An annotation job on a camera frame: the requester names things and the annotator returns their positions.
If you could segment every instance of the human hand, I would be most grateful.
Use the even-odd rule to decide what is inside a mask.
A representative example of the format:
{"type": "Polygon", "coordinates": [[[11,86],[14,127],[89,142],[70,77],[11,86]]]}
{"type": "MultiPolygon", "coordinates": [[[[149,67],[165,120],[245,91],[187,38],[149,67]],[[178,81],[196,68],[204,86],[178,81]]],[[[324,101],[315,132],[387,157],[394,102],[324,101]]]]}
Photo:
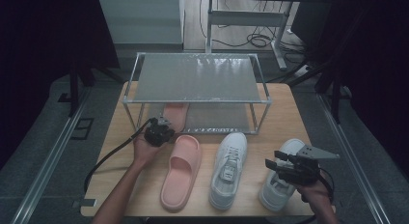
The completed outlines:
{"type": "Polygon", "coordinates": [[[331,207],[328,190],[322,182],[317,181],[309,185],[295,184],[294,186],[310,204],[311,210],[313,210],[314,213],[317,213],[325,207],[331,207]]]}
{"type": "Polygon", "coordinates": [[[145,167],[151,161],[153,161],[156,154],[164,149],[165,146],[166,143],[164,143],[161,147],[154,147],[148,143],[147,140],[145,140],[144,136],[136,137],[133,140],[134,158],[132,164],[138,164],[145,167]]]}
{"type": "Polygon", "coordinates": [[[338,219],[331,206],[328,189],[321,181],[309,185],[294,184],[297,191],[305,197],[315,213],[318,223],[338,223],[338,219]]]}

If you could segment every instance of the white shoe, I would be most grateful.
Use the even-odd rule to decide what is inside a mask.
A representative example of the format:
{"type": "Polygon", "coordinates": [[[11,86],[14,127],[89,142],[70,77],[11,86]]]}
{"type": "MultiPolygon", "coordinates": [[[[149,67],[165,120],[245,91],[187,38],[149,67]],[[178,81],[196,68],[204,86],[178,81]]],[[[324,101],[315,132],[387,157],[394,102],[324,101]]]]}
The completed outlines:
{"type": "MultiPolygon", "coordinates": [[[[305,144],[301,140],[290,139],[283,144],[280,151],[285,154],[296,155],[304,146],[305,144]]],[[[283,161],[279,158],[276,158],[275,162],[278,166],[282,167],[292,166],[292,163],[289,161],[283,161]]],[[[276,171],[270,170],[270,173],[259,192],[259,200],[267,209],[279,211],[286,205],[288,199],[294,193],[294,190],[295,187],[293,185],[279,179],[276,171]]]]}
{"type": "Polygon", "coordinates": [[[210,204],[216,209],[232,206],[246,156],[247,139],[243,133],[231,133],[220,144],[209,195],[210,204]]]}

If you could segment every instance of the glass shelf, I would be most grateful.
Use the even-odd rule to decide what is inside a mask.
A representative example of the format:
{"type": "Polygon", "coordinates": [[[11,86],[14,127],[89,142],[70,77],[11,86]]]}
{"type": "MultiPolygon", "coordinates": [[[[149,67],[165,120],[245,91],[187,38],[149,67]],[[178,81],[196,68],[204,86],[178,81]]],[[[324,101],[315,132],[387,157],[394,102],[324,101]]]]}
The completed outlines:
{"type": "Polygon", "coordinates": [[[138,53],[123,105],[135,128],[161,116],[165,103],[183,102],[190,105],[182,133],[257,134],[272,100],[255,73],[262,80],[256,54],[138,53]]]}

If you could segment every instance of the pink slide sandal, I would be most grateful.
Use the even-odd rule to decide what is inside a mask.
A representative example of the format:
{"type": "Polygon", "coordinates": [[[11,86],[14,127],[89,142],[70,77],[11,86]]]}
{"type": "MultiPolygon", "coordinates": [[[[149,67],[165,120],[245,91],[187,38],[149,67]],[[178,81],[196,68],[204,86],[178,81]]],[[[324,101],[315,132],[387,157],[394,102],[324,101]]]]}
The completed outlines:
{"type": "Polygon", "coordinates": [[[175,133],[184,129],[187,108],[189,108],[189,103],[166,103],[163,109],[163,117],[171,122],[169,128],[173,129],[175,133]]]}
{"type": "Polygon", "coordinates": [[[169,159],[169,172],[163,183],[160,201],[168,211],[186,206],[202,161],[198,140],[190,135],[177,139],[169,159]]]}

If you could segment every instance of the wooden tabletop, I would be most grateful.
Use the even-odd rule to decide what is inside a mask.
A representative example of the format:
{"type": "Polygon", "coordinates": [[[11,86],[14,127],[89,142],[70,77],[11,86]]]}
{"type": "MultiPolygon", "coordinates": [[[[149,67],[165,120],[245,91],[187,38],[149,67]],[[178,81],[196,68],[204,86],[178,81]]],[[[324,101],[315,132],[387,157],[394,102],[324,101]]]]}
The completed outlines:
{"type": "MultiPolygon", "coordinates": [[[[123,143],[133,128],[122,104],[124,89],[112,117],[99,159],[123,143]]],[[[279,150],[286,140],[297,138],[310,144],[307,131],[301,120],[295,100],[287,84],[267,84],[273,103],[267,113],[259,135],[247,135],[248,153],[241,175],[240,184],[232,208],[226,211],[215,209],[208,202],[210,180],[219,144],[226,135],[194,135],[203,149],[201,168],[196,178],[186,207],[177,213],[164,210],[160,204],[160,191],[168,173],[168,161],[174,144],[160,152],[154,162],[140,175],[130,198],[126,216],[274,216],[312,215],[308,204],[301,201],[295,191],[286,207],[280,212],[266,209],[259,201],[259,191],[265,182],[269,169],[264,159],[274,159],[274,151],[279,150]]],[[[85,199],[95,199],[94,207],[82,207],[85,216],[95,215],[108,194],[120,180],[133,157],[129,144],[108,160],[93,175],[85,199]]]]}

